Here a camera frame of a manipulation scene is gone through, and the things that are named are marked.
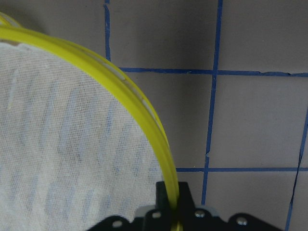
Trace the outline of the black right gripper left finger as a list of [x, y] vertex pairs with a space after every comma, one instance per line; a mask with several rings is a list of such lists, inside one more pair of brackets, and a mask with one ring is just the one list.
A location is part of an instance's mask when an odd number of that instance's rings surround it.
[[155, 187], [155, 209], [161, 214], [172, 214], [165, 182], [159, 181]]

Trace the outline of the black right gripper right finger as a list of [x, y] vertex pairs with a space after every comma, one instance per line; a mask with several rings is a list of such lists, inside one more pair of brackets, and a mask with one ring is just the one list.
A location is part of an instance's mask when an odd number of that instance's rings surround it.
[[187, 182], [179, 182], [178, 214], [180, 217], [193, 217], [195, 211], [194, 200]]

